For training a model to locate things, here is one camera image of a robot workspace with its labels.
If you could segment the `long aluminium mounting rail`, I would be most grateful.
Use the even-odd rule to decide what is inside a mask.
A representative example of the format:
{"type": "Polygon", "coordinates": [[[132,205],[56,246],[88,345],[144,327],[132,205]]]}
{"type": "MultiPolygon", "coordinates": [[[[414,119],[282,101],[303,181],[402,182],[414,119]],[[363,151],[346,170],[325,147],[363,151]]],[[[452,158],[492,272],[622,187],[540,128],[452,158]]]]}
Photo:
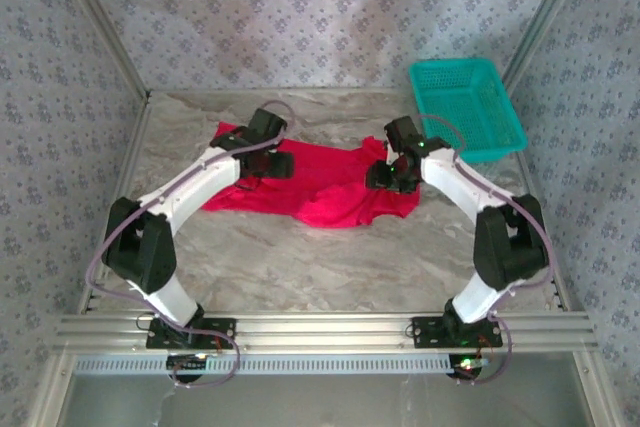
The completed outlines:
{"type": "MultiPolygon", "coordinates": [[[[232,315],[246,354],[400,354],[414,349],[412,313],[266,313],[232,315]]],[[[598,347],[584,312],[507,312],[500,316],[515,353],[581,352],[598,347]]],[[[51,345],[74,353],[145,350],[151,317],[142,312],[64,316],[51,345]]]]}

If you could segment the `aluminium frame post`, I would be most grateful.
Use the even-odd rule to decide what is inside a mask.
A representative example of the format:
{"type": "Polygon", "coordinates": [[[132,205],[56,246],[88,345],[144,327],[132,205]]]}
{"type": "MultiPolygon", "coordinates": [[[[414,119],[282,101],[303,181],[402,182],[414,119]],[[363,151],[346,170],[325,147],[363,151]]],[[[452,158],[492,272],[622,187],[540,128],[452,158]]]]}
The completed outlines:
{"type": "Polygon", "coordinates": [[[599,352],[574,352],[574,361],[594,427],[626,427],[599,352]]]}
{"type": "Polygon", "coordinates": [[[502,81],[512,95],[566,0],[541,0],[519,42],[502,81]]]}
{"type": "Polygon", "coordinates": [[[75,365],[76,356],[73,354],[50,356],[45,363],[26,427],[57,427],[75,365]]]}
{"type": "Polygon", "coordinates": [[[127,86],[139,99],[146,101],[148,89],[138,74],[133,61],[120,40],[114,23],[100,0],[78,0],[78,2],[115,62],[127,86]]]}

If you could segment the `black controller board with LED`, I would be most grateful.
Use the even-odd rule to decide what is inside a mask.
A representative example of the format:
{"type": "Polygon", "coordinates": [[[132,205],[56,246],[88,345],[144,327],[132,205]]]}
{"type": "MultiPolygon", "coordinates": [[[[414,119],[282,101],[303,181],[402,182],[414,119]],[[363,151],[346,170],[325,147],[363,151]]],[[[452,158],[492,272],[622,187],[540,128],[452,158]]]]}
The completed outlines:
{"type": "Polygon", "coordinates": [[[488,367],[491,361],[481,355],[451,354],[449,356],[452,371],[447,373],[451,379],[460,382],[474,383],[482,370],[488,367]]]}
{"type": "Polygon", "coordinates": [[[175,384],[190,385],[205,373],[208,356],[206,354],[170,355],[165,361],[165,369],[175,384]]]}

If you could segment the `aluminium table edge rail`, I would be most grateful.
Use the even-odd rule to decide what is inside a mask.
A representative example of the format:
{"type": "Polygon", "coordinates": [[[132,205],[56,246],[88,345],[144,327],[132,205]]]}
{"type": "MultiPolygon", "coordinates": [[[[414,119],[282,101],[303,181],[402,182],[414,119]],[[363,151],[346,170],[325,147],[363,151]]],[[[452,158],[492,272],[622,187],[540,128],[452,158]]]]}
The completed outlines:
{"type": "MultiPolygon", "coordinates": [[[[518,152],[515,154],[515,156],[527,192],[537,197],[541,203],[541,206],[544,206],[543,195],[540,193],[538,184],[530,171],[525,154],[523,152],[518,152]]],[[[571,300],[567,298],[566,286],[564,285],[564,281],[562,279],[560,264],[553,248],[553,243],[550,236],[548,236],[548,242],[550,244],[550,247],[548,247],[548,253],[550,255],[551,266],[549,267],[548,273],[546,274],[545,282],[552,289],[553,303],[556,308],[563,312],[569,312],[572,310],[571,300]]]]}
{"type": "Polygon", "coordinates": [[[150,99],[150,94],[147,97],[143,98],[143,100],[140,103],[140,108],[136,115],[134,126],[132,128],[131,135],[129,137],[129,141],[127,144],[127,148],[125,150],[123,162],[120,168],[120,173],[115,185],[115,190],[112,198],[109,200],[107,205],[107,211],[106,211],[107,215],[105,217],[102,233],[98,237],[96,250],[91,257],[91,260],[89,261],[89,265],[85,272],[85,279],[84,279],[85,285],[84,285],[83,292],[80,297],[80,301],[79,301],[77,312],[76,312],[77,314],[80,314],[80,315],[84,315],[91,310],[90,308],[92,306],[94,294],[93,294],[92,287],[89,286],[89,284],[86,282],[86,278],[87,278],[87,274],[89,273],[92,267],[94,268],[93,270],[94,274],[100,272],[100,269],[102,269],[98,261],[101,255],[100,248],[102,247],[102,244],[104,242],[104,236],[105,236],[106,227],[108,223],[108,214],[109,214],[110,206],[118,198],[129,194],[131,191],[133,177],[135,174],[138,158],[140,155],[140,150],[144,141],[144,137],[146,134],[148,121],[149,121],[149,115],[150,115],[149,99],[150,99]]]}

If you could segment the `teal plastic mesh basket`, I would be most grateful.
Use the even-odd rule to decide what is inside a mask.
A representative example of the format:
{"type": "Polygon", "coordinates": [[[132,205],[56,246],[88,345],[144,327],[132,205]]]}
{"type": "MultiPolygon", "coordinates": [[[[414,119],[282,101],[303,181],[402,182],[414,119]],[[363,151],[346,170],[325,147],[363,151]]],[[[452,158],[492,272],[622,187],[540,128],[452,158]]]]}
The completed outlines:
{"type": "Polygon", "coordinates": [[[454,147],[464,141],[465,162],[494,162],[527,147],[527,136],[491,60],[426,60],[412,64],[408,72],[426,135],[439,136],[454,147]]]}

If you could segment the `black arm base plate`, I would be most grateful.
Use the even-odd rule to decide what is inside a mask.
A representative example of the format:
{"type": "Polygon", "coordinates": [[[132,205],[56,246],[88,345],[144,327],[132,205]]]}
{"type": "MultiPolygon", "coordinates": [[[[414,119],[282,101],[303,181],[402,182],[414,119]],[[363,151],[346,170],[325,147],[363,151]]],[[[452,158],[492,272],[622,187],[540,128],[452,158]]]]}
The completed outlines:
{"type": "MultiPolygon", "coordinates": [[[[234,318],[201,318],[191,328],[216,331],[235,338],[237,320],[234,318]]],[[[160,319],[154,319],[148,329],[146,347],[149,349],[215,349],[231,350],[231,343],[210,334],[179,332],[160,319]]]]}
{"type": "Polygon", "coordinates": [[[414,317],[411,319],[410,332],[417,349],[503,346],[498,323],[487,319],[468,324],[444,316],[414,317]]]}

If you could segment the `grey metal shelf panel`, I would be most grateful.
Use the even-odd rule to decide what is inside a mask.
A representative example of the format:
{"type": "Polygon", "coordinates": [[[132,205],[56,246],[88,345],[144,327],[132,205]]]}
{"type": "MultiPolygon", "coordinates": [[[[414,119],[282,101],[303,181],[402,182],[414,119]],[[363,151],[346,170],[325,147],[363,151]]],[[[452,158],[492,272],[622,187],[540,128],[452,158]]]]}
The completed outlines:
{"type": "Polygon", "coordinates": [[[594,427],[572,388],[505,378],[480,387],[445,376],[238,376],[181,389],[166,378],[77,377],[58,427],[594,427]]]}

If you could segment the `red t-shirt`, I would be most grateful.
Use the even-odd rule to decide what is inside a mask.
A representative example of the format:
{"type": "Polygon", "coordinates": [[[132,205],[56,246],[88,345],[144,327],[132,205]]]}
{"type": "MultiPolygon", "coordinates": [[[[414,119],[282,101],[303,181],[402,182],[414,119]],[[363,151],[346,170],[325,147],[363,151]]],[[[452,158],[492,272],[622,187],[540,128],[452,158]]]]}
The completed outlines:
{"type": "Polygon", "coordinates": [[[370,225],[384,215],[409,216],[420,194],[399,194],[365,186],[367,170],[386,158],[386,147],[372,136],[351,150],[285,140],[294,158],[289,179],[241,179],[209,199],[205,212],[237,211],[291,217],[313,228],[347,229],[370,225]]]}

